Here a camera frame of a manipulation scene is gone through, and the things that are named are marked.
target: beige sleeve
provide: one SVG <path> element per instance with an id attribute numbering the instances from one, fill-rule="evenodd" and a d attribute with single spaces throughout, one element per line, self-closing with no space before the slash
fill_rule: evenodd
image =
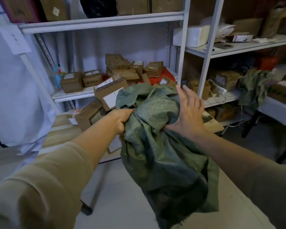
<path id="1" fill-rule="evenodd" d="M 286 229 L 286 168 L 267 159 L 245 181 L 248 198 L 277 229 Z"/>
<path id="2" fill-rule="evenodd" d="M 73 228 L 93 170 L 73 142 L 23 167 L 0 184 L 0 228 Z"/>

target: white floor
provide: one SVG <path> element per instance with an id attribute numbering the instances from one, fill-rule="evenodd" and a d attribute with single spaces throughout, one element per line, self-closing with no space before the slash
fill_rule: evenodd
<path id="1" fill-rule="evenodd" d="M 241 128 L 229 128 L 224 138 L 273 160 L 286 149 L 286 127 L 279 123 L 262 119 L 245 139 L 241 138 L 241 131 Z M 22 162 L 23 158 L 16 154 L 13 148 L 0 148 L 0 180 L 12 174 Z M 79 213 L 75 229 L 158 228 L 141 189 L 120 159 L 97 167 L 81 199 L 94 207 L 94 211 L 90 216 Z"/>

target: black leg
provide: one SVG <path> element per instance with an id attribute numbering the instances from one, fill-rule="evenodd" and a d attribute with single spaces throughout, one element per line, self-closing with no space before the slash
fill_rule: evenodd
<path id="1" fill-rule="evenodd" d="M 80 201 L 83 203 L 81 212 L 83 212 L 85 215 L 91 215 L 92 214 L 92 208 L 89 207 L 88 205 L 86 205 L 82 200 L 80 200 Z"/>
<path id="2" fill-rule="evenodd" d="M 242 138 L 246 138 L 251 128 L 255 126 L 255 122 L 257 121 L 259 116 L 260 116 L 260 112 L 256 111 L 255 114 L 252 116 L 249 124 L 245 127 L 244 131 L 242 132 Z"/>

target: person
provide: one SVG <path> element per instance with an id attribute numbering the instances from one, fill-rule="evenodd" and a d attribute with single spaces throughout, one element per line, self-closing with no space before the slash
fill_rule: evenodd
<path id="1" fill-rule="evenodd" d="M 176 86 L 178 120 L 166 128 L 192 140 L 277 228 L 286 228 L 286 168 L 208 132 L 204 102 Z M 134 110 L 110 112 L 63 147 L 0 183 L 0 228 L 73 228 L 80 195 L 111 141 Z"/>

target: hand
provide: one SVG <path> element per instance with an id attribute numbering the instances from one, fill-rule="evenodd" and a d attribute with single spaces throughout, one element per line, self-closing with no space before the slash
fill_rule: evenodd
<path id="1" fill-rule="evenodd" d="M 186 87 L 176 86 L 180 98 L 180 112 L 178 120 L 171 125 L 166 125 L 165 128 L 188 139 L 193 136 L 206 132 L 202 121 L 202 113 L 204 112 L 204 101 L 198 95 Z"/>
<path id="2" fill-rule="evenodd" d="M 124 122 L 128 120 L 130 114 L 135 109 L 114 109 L 108 115 L 111 117 L 116 118 L 117 125 L 116 125 L 116 134 L 121 134 L 124 132 Z"/>

